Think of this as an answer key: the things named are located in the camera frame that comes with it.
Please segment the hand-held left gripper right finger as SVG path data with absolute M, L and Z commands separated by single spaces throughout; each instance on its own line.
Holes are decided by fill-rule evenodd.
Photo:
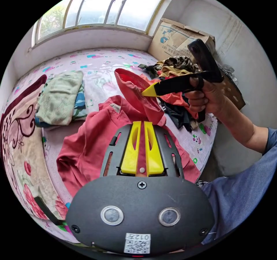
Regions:
M 161 175 L 164 166 L 152 122 L 144 121 L 144 135 L 147 176 Z

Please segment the person's right hand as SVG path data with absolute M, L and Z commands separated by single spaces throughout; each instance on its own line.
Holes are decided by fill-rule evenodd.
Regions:
M 222 91 L 213 83 L 203 80 L 201 90 L 194 90 L 185 94 L 193 112 L 206 110 L 214 114 L 222 122 L 230 116 L 230 105 Z

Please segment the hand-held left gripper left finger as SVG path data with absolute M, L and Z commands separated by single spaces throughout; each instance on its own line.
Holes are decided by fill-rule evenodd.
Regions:
M 125 151 L 121 162 L 123 174 L 136 174 L 139 159 L 139 146 L 141 134 L 141 121 L 135 121 L 130 127 L 126 141 Z

